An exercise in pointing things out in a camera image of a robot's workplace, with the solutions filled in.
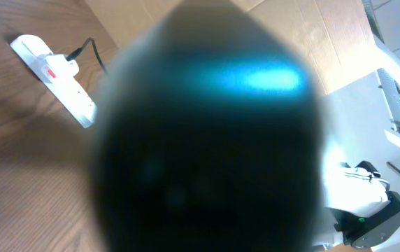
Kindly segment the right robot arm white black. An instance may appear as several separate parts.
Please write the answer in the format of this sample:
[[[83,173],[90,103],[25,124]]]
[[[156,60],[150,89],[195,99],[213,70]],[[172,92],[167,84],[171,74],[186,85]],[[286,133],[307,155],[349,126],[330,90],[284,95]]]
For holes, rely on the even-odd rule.
[[[315,224],[314,249],[335,245],[371,249],[386,242],[400,228],[400,194],[367,161],[346,162],[322,170],[324,208]]]

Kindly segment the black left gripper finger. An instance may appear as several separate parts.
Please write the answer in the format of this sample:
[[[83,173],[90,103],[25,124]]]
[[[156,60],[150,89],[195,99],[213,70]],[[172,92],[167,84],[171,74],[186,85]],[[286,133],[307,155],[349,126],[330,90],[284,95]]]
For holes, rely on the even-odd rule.
[[[111,65],[91,192],[108,251],[307,251],[322,125],[298,55],[230,1],[183,1]]]

